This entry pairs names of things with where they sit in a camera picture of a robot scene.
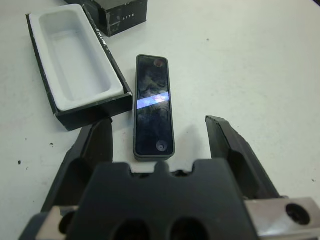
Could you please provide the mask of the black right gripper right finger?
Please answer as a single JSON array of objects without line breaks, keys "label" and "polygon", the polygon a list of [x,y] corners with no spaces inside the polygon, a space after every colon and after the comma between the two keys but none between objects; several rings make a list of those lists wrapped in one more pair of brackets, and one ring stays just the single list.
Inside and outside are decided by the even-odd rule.
[{"label": "black right gripper right finger", "polygon": [[280,194],[253,149],[231,124],[210,115],[205,117],[205,122],[211,157],[227,161],[242,195],[248,200],[279,198]]}]

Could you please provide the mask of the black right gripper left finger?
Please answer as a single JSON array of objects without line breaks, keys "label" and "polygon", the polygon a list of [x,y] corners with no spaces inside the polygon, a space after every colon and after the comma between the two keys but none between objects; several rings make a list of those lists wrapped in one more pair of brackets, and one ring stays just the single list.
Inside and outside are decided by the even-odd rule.
[{"label": "black right gripper left finger", "polygon": [[54,206],[77,206],[96,166],[111,163],[113,153],[111,118],[83,127],[60,165],[41,212]]}]

